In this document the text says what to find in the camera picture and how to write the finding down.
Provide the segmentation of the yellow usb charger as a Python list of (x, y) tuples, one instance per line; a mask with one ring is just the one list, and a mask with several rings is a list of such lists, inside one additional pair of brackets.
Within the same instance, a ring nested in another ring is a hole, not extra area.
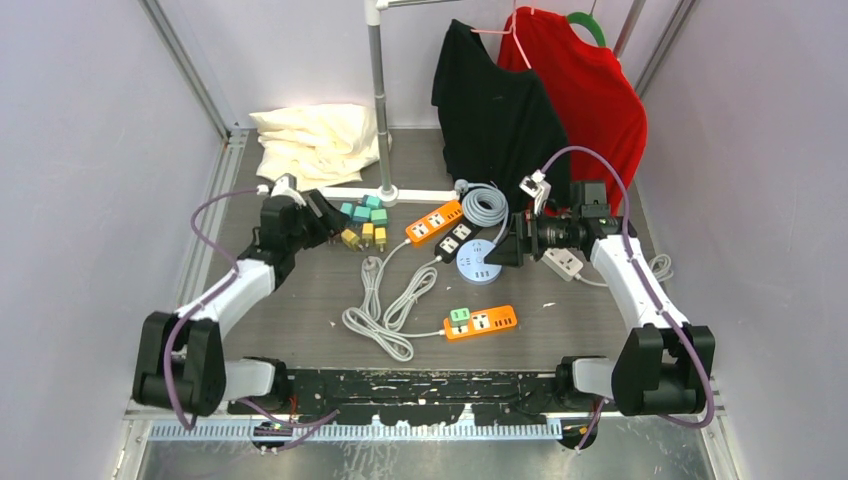
[(351, 229), (345, 229), (340, 234), (342, 243), (352, 251), (362, 251), (363, 245), (361, 238)]

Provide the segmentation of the round blue power strip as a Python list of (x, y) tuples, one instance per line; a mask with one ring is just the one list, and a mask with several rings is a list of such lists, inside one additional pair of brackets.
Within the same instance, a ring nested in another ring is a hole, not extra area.
[(502, 272), (501, 265), (489, 264), (486, 256), (495, 248), (492, 241), (473, 239), (460, 247), (456, 265), (460, 276), (468, 283), (483, 286), (493, 283)]

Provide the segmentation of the white usb power strip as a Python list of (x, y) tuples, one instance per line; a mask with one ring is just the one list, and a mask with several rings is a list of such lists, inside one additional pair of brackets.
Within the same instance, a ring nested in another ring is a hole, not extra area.
[(574, 280), (584, 267), (584, 263), (568, 249), (548, 249), (542, 261), (565, 281)]

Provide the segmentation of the black power strip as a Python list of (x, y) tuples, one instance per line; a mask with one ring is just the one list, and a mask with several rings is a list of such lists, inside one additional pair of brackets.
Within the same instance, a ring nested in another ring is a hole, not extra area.
[(435, 257), (443, 263), (452, 263), (456, 259), (460, 248), (473, 240), (481, 230), (482, 227), (473, 224), (468, 219), (460, 220), (435, 244)]

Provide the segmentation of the orange power strip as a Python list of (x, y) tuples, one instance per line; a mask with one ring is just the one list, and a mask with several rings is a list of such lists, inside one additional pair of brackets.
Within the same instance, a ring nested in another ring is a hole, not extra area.
[(407, 240), (414, 246), (420, 246), (446, 233), (463, 217), (461, 203), (458, 200), (451, 200), (407, 226), (405, 229)]
[(449, 341), (464, 340), (482, 335), (500, 333), (518, 326), (517, 315), (510, 305), (471, 311), (467, 326), (451, 327), (449, 315), (443, 321), (444, 335)]

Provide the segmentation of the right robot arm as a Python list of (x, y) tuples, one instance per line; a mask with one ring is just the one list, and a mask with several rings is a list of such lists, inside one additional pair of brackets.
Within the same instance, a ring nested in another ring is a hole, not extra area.
[(614, 360), (564, 358), (565, 376), (554, 386), (558, 403), (577, 411), (597, 396), (625, 416), (658, 415), (679, 422), (684, 414), (702, 414), (710, 420), (715, 338), (708, 327), (691, 325), (667, 297), (628, 218), (613, 215), (603, 184), (573, 183), (574, 204), (566, 218), (545, 212), (548, 185), (540, 177), (524, 179), (521, 187), (534, 204), (513, 215), (486, 263), (520, 267), (552, 250), (577, 249), (602, 276), (630, 330)]

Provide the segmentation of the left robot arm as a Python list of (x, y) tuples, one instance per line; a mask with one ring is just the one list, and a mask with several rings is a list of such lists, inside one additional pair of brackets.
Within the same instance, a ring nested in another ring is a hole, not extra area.
[(230, 259), (229, 272), (178, 310), (154, 311), (145, 319), (132, 399), (171, 410), (185, 427), (223, 402), (248, 400), (269, 413), (285, 409), (292, 397), (285, 363), (264, 357), (228, 361), (223, 341), (282, 286), (297, 253), (339, 236), (349, 220), (317, 190), (268, 195), (250, 244)]

